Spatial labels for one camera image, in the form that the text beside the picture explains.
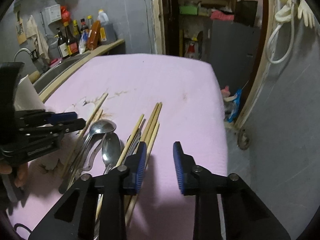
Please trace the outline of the person left hand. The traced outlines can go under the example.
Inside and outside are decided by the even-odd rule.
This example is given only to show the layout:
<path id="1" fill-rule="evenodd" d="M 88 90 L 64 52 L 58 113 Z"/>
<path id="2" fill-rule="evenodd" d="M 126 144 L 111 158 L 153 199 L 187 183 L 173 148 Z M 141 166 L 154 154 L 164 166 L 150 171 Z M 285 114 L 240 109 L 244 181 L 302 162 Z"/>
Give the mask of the person left hand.
<path id="1" fill-rule="evenodd" d="M 1 161 L 0 162 L 0 174 L 1 175 L 9 175 L 14 174 L 14 184 L 16 187 L 22 187 L 27 182 L 28 177 L 28 163 L 23 163 L 19 167 L 12 168 L 7 163 Z"/>

